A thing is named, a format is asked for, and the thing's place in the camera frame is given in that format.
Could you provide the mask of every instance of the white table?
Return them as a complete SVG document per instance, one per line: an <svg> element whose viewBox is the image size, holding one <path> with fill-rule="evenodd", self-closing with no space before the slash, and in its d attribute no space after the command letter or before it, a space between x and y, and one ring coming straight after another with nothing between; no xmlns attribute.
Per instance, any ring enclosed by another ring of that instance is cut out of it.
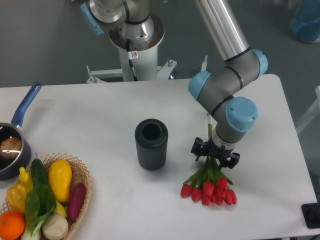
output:
<svg viewBox="0 0 320 240"><path fill-rule="evenodd" d="M263 75L237 96L259 116L236 146L240 163L224 172L235 183L234 206L181 199L182 183L200 163L190 153L207 137L205 110L187 79L43 86L24 117L22 133L35 153L68 153L87 165L92 197L73 239L232 240L319 234L306 227L301 205L316 202L279 78ZM10 122L29 87L0 88L0 119ZM140 167L134 131L147 118L168 128L167 160ZM0 199L14 179L0 182Z"/></svg>

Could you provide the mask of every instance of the saucepan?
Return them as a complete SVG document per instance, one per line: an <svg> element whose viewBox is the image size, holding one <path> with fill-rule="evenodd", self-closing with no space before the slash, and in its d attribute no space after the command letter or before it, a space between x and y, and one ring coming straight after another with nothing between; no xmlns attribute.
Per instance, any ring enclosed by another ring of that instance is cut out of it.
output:
<svg viewBox="0 0 320 240"><path fill-rule="evenodd" d="M26 167L30 162L30 145L19 128L22 126L27 108L41 87L40 82L33 84L16 109L11 123L0 123L0 180L16 177L19 175L19 168Z"/></svg>

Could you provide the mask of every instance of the orange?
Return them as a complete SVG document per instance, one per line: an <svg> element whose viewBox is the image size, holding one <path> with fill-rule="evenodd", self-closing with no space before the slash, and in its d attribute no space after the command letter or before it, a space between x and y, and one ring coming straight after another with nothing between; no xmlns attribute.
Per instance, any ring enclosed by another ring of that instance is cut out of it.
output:
<svg viewBox="0 0 320 240"><path fill-rule="evenodd" d="M0 216L0 238L3 240L15 240L25 230L24 215L17 211L6 211Z"/></svg>

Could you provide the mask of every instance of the blue joint cap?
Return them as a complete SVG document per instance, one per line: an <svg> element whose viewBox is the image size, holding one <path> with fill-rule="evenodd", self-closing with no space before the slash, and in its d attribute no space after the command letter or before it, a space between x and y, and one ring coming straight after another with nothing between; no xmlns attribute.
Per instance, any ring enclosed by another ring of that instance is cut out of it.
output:
<svg viewBox="0 0 320 240"><path fill-rule="evenodd" d="M99 27L97 24L96 20L92 17L89 9L87 8L86 3L82 3L81 6L81 13L88 24L89 28L96 34L96 35L101 35L104 34L105 32L102 31L102 29Z"/></svg>
<svg viewBox="0 0 320 240"><path fill-rule="evenodd" d="M188 90L196 101L198 101L201 89L205 85L210 75L211 73L208 71L201 71L194 75L194 77L189 82Z"/></svg>
<svg viewBox="0 0 320 240"><path fill-rule="evenodd" d="M262 53L262 51L257 50L257 49L253 49L252 52L254 52L260 62L260 71L259 71L259 76L260 77L262 74L264 74L267 69L268 69L268 59L267 57Z"/></svg>
<svg viewBox="0 0 320 240"><path fill-rule="evenodd" d="M258 108L253 101L239 96L228 102L225 116L234 130L245 133L253 127L258 117Z"/></svg>

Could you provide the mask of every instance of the wicker basket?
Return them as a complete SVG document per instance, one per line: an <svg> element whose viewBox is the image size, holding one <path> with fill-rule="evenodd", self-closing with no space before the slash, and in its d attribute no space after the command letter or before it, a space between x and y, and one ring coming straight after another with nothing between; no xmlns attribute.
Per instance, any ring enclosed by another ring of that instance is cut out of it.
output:
<svg viewBox="0 0 320 240"><path fill-rule="evenodd" d="M69 232L63 238L63 240L69 240L71 238L71 236L73 235L73 233L75 232L75 230L77 229L78 225L80 224L81 219L83 218L83 216L87 210L89 200L91 198L90 172L88 171L85 164L81 160L79 160L79 158L72 156L72 155L68 155L67 153L65 153L65 154L53 153L53 154L47 155L45 157L40 157L39 159L42 160L43 166L47 172L49 171L49 168L54 161L56 161L58 159L63 159L63 160L68 161L68 163L70 164L71 169L72 169L71 189L78 183L84 183L84 185L86 186L86 196L84 199L84 203L81 207L80 214L79 214L76 222L68 222L69 223ZM25 170L30 173L31 167L27 166ZM17 178L15 183L16 184L20 183L19 178ZM6 211L9 211L9 210L10 210L10 206L6 200L5 204L2 205L2 209L0 210L0 215L2 215L3 213L5 213ZM46 239L47 238L42 234L40 240L46 240Z"/></svg>

